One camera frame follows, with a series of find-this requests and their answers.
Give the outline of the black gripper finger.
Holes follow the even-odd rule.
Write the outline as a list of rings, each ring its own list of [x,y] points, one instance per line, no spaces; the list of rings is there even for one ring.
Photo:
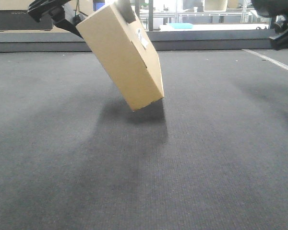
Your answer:
[[[136,21],[135,13],[132,10],[129,0],[117,0],[117,8],[127,23],[133,23]]]
[[[274,50],[288,48],[288,28],[281,33],[269,37],[270,45]]]
[[[78,37],[82,38],[79,31],[76,29],[76,26],[72,24],[70,21],[68,21],[67,19],[60,19],[58,21],[53,19],[53,24],[60,29],[69,31],[77,35]]]

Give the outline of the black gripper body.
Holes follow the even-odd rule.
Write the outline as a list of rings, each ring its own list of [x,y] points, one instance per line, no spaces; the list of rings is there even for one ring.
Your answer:
[[[60,8],[69,0],[35,0],[29,4],[27,13],[37,22],[51,10]]]

